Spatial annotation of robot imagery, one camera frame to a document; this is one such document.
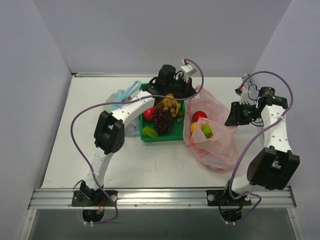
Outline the green fake apple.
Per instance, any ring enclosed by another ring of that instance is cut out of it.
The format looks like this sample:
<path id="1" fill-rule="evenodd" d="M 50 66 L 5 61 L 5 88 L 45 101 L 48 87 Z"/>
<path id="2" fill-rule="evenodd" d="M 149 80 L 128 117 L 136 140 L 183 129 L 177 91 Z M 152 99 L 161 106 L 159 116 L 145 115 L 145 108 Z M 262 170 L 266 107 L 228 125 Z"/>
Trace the green fake apple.
<path id="1" fill-rule="evenodd" d="M 202 126 L 202 132 L 207 139 L 209 138 L 210 135 L 213 135 L 213 130 L 208 123 L 206 123 Z"/>

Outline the pink plastic bag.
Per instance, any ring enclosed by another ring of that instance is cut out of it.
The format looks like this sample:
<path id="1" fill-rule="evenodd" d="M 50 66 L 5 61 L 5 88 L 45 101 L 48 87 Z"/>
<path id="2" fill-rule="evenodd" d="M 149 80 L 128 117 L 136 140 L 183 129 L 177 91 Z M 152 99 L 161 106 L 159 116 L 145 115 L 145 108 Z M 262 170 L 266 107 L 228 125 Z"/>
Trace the pink plastic bag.
<path id="1" fill-rule="evenodd" d="M 183 120 L 183 140 L 195 158 L 214 172 L 227 173 L 239 158 L 235 126 L 225 126 L 229 110 L 209 91 L 187 102 Z"/>

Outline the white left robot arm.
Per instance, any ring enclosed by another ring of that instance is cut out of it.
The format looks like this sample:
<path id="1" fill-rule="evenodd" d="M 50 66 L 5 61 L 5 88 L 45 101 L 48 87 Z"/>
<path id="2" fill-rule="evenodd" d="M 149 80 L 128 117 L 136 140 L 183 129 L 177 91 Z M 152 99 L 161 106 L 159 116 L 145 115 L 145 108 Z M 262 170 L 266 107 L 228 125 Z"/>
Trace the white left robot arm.
<path id="1" fill-rule="evenodd" d="M 88 205 L 95 206 L 103 195 L 110 196 L 103 189 L 104 178 L 112 156 L 124 145 L 127 125 L 161 99 L 182 102 L 199 94 L 192 86 L 191 76 L 201 68 L 189 59 L 182 62 L 182 76 L 178 76 L 174 66 L 165 64 L 132 100 L 120 101 L 120 108 L 100 113 L 93 134 L 98 152 L 87 162 L 90 172 L 79 188 Z"/>

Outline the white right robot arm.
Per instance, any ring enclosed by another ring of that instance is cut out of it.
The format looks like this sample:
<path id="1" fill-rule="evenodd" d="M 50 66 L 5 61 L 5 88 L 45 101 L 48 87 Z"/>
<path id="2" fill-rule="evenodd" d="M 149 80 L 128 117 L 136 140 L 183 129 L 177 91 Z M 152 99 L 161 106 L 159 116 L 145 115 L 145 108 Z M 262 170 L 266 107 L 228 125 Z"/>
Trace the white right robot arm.
<path id="1" fill-rule="evenodd" d="M 259 89 L 256 104 L 232 102 L 230 113 L 225 121 L 227 127 L 249 125 L 262 120 L 264 144 L 262 150 L 250 162 L 246 174 L 241 177 L 231 175 L 222 200 L 232 205 L 252 186 L 267 190 L 283 190 L 300 164 L 300 157 L 293 154 L 287 134 L 287 112 L 292 106 L 284 97 L 276 96 L 274 88 L 265 86 Z"/>

